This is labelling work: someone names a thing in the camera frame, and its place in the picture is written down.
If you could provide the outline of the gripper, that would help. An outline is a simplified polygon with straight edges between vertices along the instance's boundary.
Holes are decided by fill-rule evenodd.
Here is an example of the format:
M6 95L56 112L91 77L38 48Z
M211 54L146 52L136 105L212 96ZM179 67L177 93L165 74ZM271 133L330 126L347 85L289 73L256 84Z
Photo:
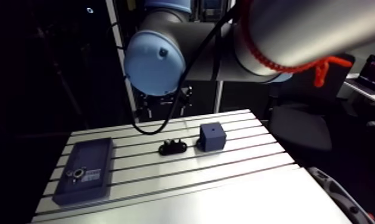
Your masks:
M185 86L181 88L180 96L176 102L176 115L183 116L186 108L191 107L191 97L193 95L192 86ZM154 109L162 109L165 107L172 107L173 100L176 93L166 94L164 96L152 96L139 92L137 95L138 105L137 110L134 112L135 117L140 118L145 115L149 119L153 118Z

